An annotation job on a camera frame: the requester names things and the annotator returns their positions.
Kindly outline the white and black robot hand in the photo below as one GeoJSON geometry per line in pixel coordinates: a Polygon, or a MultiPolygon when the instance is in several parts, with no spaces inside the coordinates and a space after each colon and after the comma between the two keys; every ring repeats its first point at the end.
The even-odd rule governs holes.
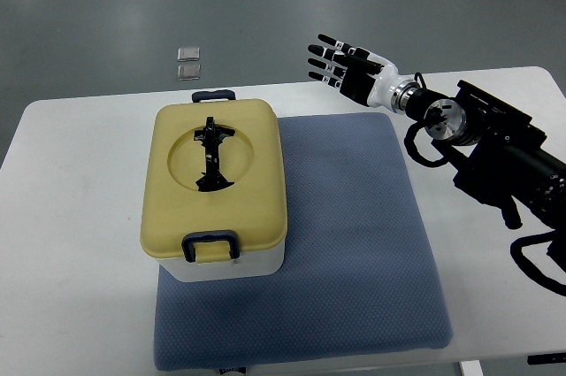
{"type": "Polygon", "coordinates": [[[308,63],[314,68],[309,76],[357,104],[401,111],[402,96],[419,88],[413,78],[399,74],[396,65],[380,55],[328,35],[317,38],[320,43],[308,47],[308,63]]]}

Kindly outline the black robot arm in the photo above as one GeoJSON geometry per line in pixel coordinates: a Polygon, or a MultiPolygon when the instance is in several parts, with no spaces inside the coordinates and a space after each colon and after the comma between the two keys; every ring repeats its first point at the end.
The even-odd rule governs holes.
{"type": "Polygon", "coordinates": [[[448,97],[414,82],[395,103],[414,119],[403,140],[420,165],[456,169],[455,186],[522,225],[522,203],[543,224],[565,228],[565,164],[544,151],[546,134],[531,116],[467,81],[448,97]]]}

